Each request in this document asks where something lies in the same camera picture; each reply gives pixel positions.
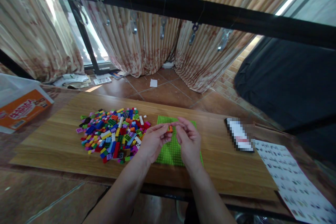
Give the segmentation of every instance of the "beige curtain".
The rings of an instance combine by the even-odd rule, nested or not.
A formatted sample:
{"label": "beige curtain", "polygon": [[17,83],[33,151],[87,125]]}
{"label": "beige curtain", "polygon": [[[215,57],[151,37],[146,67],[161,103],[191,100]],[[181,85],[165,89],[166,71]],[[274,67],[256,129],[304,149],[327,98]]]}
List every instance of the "beige curtain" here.
{"label": "beige curtain", "polygon": [[[208,0],[221,4],[273,13],[284,0]],[[221,29],[200,25],[196,39],[189,46],[192,23],[169,19],[164,40],[160,40],[160,17],[138,12],[138,34],[131,33],[130,11],[106,6],[110,26],[104,26],[98,6],[82,0],[113,63],[135,77],[155,73],[165,60],[175,56],[177,74],[194,91],[205,92],[226,67],[253,39],[254,34],[234,31],[223,52],[217,52]]]}
{"label": "beige curtain", "polygon": [[[274,13],[284,0],[207,0],[220,4]],[[193,45],[189,46],[193,24],[183,22],[175,56],[176,73],[194,91],[205,92],[236,59],[255,34],[234,31],[222,52],[217,48],[222,39],[219,27],[202,24],[196,32]]]}
{"label": "beige curtain", "polygon": [[[0,33],[1,50],[41,82],[84,73],[58,0],[0,0]],[[10,73],[2,65],[0,71]]]}

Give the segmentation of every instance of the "white lego brick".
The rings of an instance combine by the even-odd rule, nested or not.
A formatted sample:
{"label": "white lego brick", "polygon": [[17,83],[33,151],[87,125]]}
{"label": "white lego brick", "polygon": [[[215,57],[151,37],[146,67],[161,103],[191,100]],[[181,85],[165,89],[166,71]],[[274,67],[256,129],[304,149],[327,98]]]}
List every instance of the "white lego brick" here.
{"label": "white lego brick", "polygon": [[140,116],[140,124],[141,124],[141,125],[144,124],[143,119],[142,119],[142,116]]}
{"label": "white lego brick", "polygon": [[118,128],[121,128],[123,126],[123,122],[124,122],[124,117],[120,117]]}

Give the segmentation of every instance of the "wooden table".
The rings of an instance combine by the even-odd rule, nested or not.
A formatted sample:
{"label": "wooden table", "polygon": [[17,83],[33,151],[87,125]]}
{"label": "wooden table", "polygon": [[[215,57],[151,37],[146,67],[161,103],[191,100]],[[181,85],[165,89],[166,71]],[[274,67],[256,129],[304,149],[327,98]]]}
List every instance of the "wooden table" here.
{"label": "wooden table", "polygon": [[[80,116],[105,110],[136,107],[156,124],[158,115],[183,116],[197,123],[202,135],[204,167],[221,194],[279,202],[277,186],[259,154],[237,151],[224,124],[225,115],[176,108],[160,104],[81,92],[51,116],[16,147],[11,164],[117,178],[125,165],[116,161],[103,164],[98,155],[88,155],[80,144],[76,128]],[[184,167],[152,164],[145,182],[154,185],[190,189]]]}

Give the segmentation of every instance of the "pile of lego bricks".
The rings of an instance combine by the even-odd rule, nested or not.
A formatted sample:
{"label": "pile of lego bricks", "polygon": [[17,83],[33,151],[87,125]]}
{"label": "pile of lego bricks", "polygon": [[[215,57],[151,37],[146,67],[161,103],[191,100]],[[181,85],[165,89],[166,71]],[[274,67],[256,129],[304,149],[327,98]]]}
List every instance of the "pile of lego bricks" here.
{"label": "pile of lego bricks", "polygon": [[136,108],[109,112],[99,109],[89,116],[82,115],[80,119],[82,123],[76,131],[84,132],[84,137],[80,139],[82,145],[88,154],[99,153],[103,163],[111,159],[121,164],[131,160],[151,126],[149,122],[143,121]]}

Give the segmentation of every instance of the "tiled floor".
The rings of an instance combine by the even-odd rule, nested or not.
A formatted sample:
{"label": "tiled floor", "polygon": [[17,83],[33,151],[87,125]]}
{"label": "tiled floor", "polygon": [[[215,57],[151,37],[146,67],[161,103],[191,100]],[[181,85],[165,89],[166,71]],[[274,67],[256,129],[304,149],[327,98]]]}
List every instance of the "tiled floor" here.
{"label": "tiled floor", "polygon": [[[150,79],[158,80],[158,87],[150,87]],[[200,110],[233,117],[250,118],[268,125],[250,111],[224,98],[214,90],[204,94],[190,90],[173,69],[159,70],[152,76],[134,78],[127,76],[111,83],[85,90],[95,94],[124,97],[166,104],[186,109]],[[71,191],[64,199],[45,212],[39,213],[31,223],[81,223],[94,206],[105,186],[80,184],[58,178],[0,171],[0,213],[5,223],[25,223]],[[140,195],[131,223],[180,223],[174,200],[150,195]]]}

